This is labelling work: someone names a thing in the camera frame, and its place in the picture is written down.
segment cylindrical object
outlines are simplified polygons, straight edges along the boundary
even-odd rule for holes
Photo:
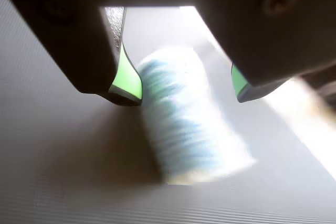
[[[145,126],[169,184],[211,180],[253,162],[223,121],[192,48],[159,50],[140,66]]]

